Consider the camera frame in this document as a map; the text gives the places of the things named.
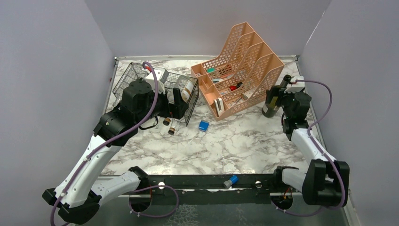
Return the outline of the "green wine bottle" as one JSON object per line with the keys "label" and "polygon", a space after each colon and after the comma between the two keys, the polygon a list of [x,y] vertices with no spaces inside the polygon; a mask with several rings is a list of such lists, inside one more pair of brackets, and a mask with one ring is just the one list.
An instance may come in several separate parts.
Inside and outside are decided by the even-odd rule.
{"label": "green wine bottle", "polygon": [[276,114],[276,112],[279,110],[279,106],[277,106],[277,100],[280,96],[280,93],[286,89],[291,79],[292,76],[286,74],[279,85],[274,85],[266,91],[266,100],[262,107],[263,116],[266,118],[271,118]]}

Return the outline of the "blue grey cylinder cap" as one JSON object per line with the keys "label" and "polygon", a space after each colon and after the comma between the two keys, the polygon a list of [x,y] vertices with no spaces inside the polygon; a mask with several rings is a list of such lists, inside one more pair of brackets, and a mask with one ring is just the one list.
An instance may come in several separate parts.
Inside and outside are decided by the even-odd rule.
{"label": "blue grey cylinder cap", "polygon": [[224,188],[229,189],[235,183],[237,183],[238,180],[239,180],[238,177],[236,175],[233,175],[228,180],[223,182],[223,186],[224,186]]}

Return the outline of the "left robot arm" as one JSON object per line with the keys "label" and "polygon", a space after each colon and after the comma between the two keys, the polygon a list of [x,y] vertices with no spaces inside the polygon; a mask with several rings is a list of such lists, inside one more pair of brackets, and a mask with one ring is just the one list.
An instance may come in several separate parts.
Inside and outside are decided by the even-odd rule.
{"label": "left robot arm", "polygon": [[142,129],[152,117],[180,119],[189,108],[179,88],[162,89],[161,82],[137,79],[119,87],[119,102],[101,116],[90,142],[73,170],[56,188],[42,197],[51,205],[51,217],[59,215],[66,224],[87,223],[108,201],[127,192],[143,193],[148,175],[139,167],[95,185],[110,159]]}

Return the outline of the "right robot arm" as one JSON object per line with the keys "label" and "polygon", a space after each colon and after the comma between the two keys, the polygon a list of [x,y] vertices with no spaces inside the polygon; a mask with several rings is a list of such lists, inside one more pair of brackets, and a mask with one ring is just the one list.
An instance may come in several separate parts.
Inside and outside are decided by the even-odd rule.
{"label": "right robot arm", "polygon": [[267,114],[283,110],[282,129],[302,153],[308,166],[278,166],[271,179],[272,187],[279,192],[291,186],[302,193],[308,205],[344,207],[348,199],[350,167],[330,155],[314,137],[307,121],[311,97],[299,91],[287,93],[280,86],[266,91]]}

